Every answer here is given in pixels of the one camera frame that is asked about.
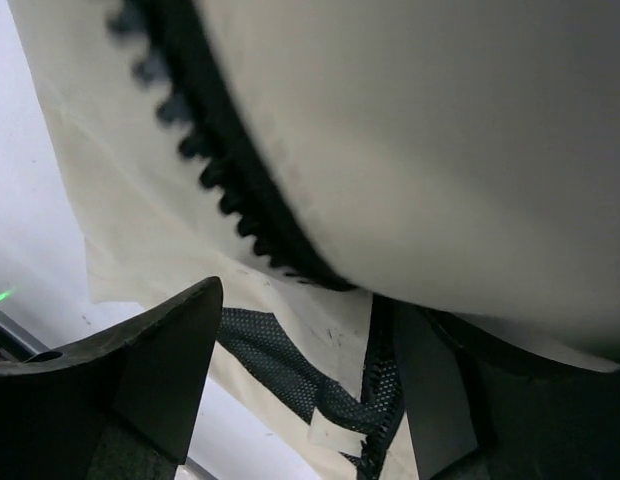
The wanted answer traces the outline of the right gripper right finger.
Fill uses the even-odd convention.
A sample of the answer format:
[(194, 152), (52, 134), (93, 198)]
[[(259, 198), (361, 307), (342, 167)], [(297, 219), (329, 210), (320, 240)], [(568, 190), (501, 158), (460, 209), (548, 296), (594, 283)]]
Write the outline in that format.
[(422, 479), (620, 479), (620, 369), (533, 355), (445, 312), (392, 305)]

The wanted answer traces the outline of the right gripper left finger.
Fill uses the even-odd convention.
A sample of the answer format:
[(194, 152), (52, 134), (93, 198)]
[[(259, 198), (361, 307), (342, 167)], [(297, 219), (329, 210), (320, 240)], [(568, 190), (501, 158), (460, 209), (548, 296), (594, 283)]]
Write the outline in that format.
[(0, 479), (171, 479), (221, 320), (207, 278), (113, 327), (0, 362)]

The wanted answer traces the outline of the cream jacket with black zipper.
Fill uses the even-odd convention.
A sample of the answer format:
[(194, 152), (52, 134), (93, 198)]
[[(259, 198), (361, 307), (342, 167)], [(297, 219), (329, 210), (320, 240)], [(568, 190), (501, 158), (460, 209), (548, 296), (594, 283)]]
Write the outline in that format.
[(392, 305), (620, 369), (620, 1), (14, 1), (101, 300), (218, 277), (211, 374), (422, 479)]

